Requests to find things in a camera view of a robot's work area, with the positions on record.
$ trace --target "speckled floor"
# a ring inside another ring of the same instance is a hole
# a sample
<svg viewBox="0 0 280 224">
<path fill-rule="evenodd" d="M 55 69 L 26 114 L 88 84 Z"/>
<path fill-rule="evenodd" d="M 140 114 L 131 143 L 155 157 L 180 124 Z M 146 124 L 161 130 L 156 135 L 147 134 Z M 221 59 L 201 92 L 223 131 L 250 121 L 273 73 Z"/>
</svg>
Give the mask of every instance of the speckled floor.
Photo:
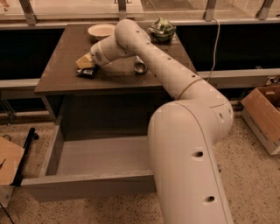
<svg viewBox="0 0 280 224">
<path fill-rule="evenodd" d="M 51 122 L 0 126 L 0 135 L 23 145 L 30 127 L 33 141 L 24 168 L 26 177 L 39 174 L 40 162 L 52 135 Z M 280 223 L 280 155 L 270 156 L 240 116 L 227 138 L 214 146 L 227 200 L 238 224 Z M 7 208 L 17 224 L 25 223 L 163 223 L 155 193 L 38 203 L 22 188 L 15 188 Z M 0 223 L 10 223 L 0 210 Z"/>
</svg>

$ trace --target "glass pane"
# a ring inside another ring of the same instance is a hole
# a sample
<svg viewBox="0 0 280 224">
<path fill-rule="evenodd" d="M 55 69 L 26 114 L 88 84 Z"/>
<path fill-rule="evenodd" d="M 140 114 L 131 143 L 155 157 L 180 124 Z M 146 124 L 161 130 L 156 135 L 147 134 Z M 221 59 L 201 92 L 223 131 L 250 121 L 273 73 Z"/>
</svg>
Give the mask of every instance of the glass pane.
<svg viewBox="0 0 280 224">
<path fill-rule="evenodd" d="M 274 0 L 273 4 L 271 5 L 271 9 L 269 11 L 269 17 L 274 18 L 280 16 L 280 1 Z"/>
<path fill-rule="evenodd" d="M 117 0 L 31 0 L 38 18 L 118 18 Z M 140 0 L 127 0 L 127 13 L 139 17 Z"/>
<path fill-rule="evenodd" d="M 255 18 L 264 0 L 217 0 L 214 17 Z M 202 19 L 207 8 L 207 0 L 141 0 L 146 19 L 158 16 L 168 20 Z M 274 1 L 270 17 L 280 13 L 280 2 Z"/>
<path fill-rule="evenodd" d="M 0 20 L 25 19 L 18 0 L 0 0 Z"/>
</svg>

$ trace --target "black pole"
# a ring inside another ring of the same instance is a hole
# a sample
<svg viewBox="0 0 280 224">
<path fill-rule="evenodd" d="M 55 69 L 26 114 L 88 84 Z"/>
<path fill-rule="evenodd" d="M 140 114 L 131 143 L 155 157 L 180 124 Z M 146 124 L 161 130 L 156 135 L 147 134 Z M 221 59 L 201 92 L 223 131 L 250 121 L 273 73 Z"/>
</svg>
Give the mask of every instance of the black pole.
<svg viewBox="0 0 280 224">
<path fill-rule="evenodd" d="M 25 156 L 27 155 L 30 143 L 32 142 L 32 139 L 38 139 L 38 135 L 35 133 L 35 129 L 34 128 L 30 128 L 27 138 L 25 139 L 25 143 L 24 143 L 24 155 L 22 156 L 18 168 L 17 168 L 17 173 L 16 176 L 13 180 L 13 182 L 10 184 L 11 186 L 20 186 L 21 182 L 23 181 L 23 175 L 21 174 L 23 165 L 24 165 L 24 161 L 25 161 Z"/>
</svg>

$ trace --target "bowl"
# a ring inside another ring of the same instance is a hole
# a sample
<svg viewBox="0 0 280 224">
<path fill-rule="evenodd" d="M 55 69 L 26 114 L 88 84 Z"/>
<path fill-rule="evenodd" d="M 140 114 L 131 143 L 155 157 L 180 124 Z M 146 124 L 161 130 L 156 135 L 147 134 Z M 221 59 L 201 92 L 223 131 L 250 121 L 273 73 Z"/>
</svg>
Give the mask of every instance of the bowl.
<svg viewBox="0 0 280 224">
<path fill-rule="evenodd" d="M 88 33 L 96 40 L 102 40 L 114 34 L 116 26 L 113 24 L 96 24 L 88 28 Z"/>
</svg>

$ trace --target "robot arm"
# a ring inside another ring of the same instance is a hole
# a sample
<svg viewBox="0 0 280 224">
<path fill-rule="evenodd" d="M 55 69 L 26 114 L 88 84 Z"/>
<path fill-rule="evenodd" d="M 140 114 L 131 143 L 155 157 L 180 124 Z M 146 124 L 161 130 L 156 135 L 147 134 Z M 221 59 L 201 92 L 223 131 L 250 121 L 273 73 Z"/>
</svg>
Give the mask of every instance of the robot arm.
<svg viewBox="0 0 280 224">
<path fill-rule="evenodd" d="M 151 167 L 164 223 L 233 223 L 213 145 L 233 123 L 233 110 L 214 87 L 154 46 L 135 22 L 124 19 L 115 35 L 91 48 L 105 65 L 138 55 L 174 99 L 150 119 Z"/>
</svg>

